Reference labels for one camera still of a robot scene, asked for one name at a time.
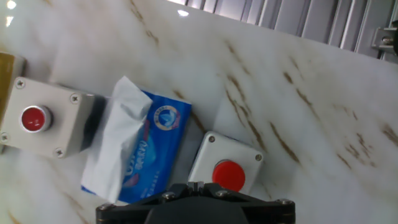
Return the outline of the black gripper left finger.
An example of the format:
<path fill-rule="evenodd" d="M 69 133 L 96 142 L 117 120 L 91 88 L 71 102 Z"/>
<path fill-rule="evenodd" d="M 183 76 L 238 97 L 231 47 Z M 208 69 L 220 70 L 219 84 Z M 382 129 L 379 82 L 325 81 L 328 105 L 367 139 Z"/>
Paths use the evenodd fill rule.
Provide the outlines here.
<path fill-rule="evenodd" d="M 197 193 L 197 183 L 173 184 L 169 189 L 127 205 L 105 203 L 96 208 L 96 224 L 145 223 L 157 206 Z"/>

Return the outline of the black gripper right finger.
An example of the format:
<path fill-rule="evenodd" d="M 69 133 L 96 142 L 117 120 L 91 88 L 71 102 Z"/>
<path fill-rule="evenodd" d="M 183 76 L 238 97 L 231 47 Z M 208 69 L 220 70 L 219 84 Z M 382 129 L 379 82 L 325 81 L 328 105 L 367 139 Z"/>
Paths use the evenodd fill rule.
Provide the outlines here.
<path fill-rule="evenodd" d="M 280 198 L 263 201 L 219 184 L 196 183 L 199 209 L 216 218 L 230 219 L 236 223 L 295 223 L 295 202 Z"/>

